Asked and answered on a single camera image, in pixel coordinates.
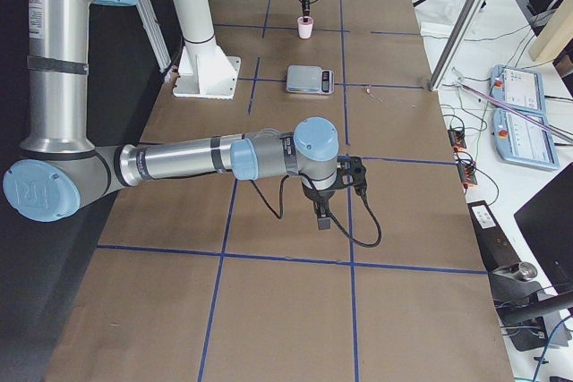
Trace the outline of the blue teach pendant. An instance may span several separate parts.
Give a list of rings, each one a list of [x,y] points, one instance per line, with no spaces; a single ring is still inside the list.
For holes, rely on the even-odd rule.
[[[515,109],[546,113],[543,77],[539,72],[496,64],[490,81],[494,98]]]
[[[534,125],[534,122],[547,125],[546,117],[518,112],[529,121],[501,108],[492,114],[493,140],[500,157],[511,164],[557,170],[560,162],[551,134]]]

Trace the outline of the black monitor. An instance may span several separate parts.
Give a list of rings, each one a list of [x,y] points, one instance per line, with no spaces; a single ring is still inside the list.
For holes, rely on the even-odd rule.
[[[531,198],[514,218],[551,284],[572,287],[572,164]]]

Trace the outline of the lower blue teach pendant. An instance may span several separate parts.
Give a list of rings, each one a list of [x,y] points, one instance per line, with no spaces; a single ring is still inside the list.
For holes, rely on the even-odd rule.
[[[534,122],[547,125],[546,117],[518,112],[529,121],[501,108],[492,114],[493,140],[500,157],[511,164],[557,170],[560,162],[551,134],[534,125]]]

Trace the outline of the digital kitchen scale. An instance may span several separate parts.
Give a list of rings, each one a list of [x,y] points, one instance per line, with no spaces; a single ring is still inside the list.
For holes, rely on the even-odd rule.
[[[286,90],[301,94],[332,94],[334,72],[320,66],[290,65],[287,69]]]

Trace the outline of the upper blue teach pendant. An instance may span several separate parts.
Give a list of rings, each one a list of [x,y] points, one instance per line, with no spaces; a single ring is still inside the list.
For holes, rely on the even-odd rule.
[[[539,72],[496,64],[490,81],[494,98],[515,109],[546,113],[543,77]]]

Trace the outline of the aluminium frame post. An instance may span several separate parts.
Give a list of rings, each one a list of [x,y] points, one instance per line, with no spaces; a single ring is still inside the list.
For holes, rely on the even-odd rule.
[[[429,90],[435,91],[441,85],[483,1],[484,0],[466,0],[454,28],[450,33],[446,46],[440,55],[440,59],[434,68],[429,81]]]

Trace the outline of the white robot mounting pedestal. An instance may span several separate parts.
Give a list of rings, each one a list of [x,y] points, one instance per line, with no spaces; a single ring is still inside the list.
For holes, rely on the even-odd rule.
[[[173,0],[184,40],[174,94],[180,98],[231,99],[241,65],[218,46],[208,0]]]

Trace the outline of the black box with label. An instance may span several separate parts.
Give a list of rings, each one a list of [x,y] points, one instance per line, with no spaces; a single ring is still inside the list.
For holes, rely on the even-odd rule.
[[[475,237],[488,272],[514,266],[521,261],[484,200],[467,204]]]

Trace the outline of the wooden plank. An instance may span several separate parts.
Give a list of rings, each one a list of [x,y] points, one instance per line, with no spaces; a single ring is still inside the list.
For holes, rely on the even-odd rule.
[[[529,49],[535,63],[554,60],[572,39],[573,0],[563,0],[556,13]]]

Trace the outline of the pink plastic cup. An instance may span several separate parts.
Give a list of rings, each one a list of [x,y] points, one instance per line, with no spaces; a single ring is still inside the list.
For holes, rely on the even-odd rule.
[[[301,39],[308,39],[312,36],[314,20],[311,16],[301,16],[297,18],[297,31]]]

